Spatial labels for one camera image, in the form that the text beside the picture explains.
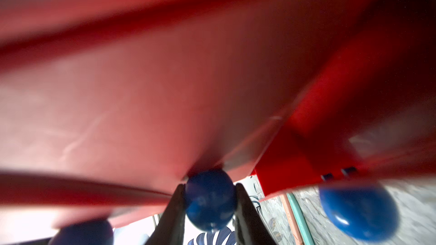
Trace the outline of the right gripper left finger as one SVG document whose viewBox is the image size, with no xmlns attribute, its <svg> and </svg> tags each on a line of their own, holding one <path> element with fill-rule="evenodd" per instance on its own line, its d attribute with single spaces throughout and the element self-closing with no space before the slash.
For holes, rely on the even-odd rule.
<svg viewBox="0 0 436 245">
<path fill-rule="evenodd" d="M 182 245 L 185 233 L 185 185 L 179 184 L 146 245 Z"/>
</svg>

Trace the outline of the teal fruit knife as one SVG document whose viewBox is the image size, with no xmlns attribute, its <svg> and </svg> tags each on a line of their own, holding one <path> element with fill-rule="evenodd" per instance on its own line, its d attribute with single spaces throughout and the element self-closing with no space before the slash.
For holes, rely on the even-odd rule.
<svg viewBox="0 0 436 245">
<path fill-rule="evenodd" d="M 289 194 L 287 194 L 287 198 L 290 202 L 290 206 L 291 206 L 292 212 L 294 214 L 294 219 L 296 221 L 300 235 L 302 237 L 303 244 L 304 245 L 314 245 L 315 242 L 313 240 L 312 234 L 310 232 L 310 229 L 307 225 L 307 222 L 304 218 L 304 214 L 300 208 L 300 205 L 299 205 L 296 197 L 292 193 L 289 193 Z"/>
</svg>

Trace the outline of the red three-drawer cabinet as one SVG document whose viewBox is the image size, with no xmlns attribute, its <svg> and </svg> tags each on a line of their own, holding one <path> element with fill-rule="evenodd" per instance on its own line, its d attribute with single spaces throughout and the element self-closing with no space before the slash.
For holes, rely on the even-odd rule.
<svg viewBox="0 0 436 245">
<path fill-rule="evenodd" d="M 209 169 L 266 196 L 434 176 L 436 0 L 1 0 L 2 244 Z"/>
</svg>

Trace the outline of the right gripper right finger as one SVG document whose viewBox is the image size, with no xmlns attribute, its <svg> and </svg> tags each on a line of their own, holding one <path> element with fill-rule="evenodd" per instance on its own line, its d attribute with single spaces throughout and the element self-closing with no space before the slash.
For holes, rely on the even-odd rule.
<svg viewBox="0 0 436 245">
<path fill-rule="evenodd" d="M 237 245 L 276 245 L 257 213 L 248 193 L 240 183 L 235 185 L 237 196 L 236 244 Z"/>
</svg>

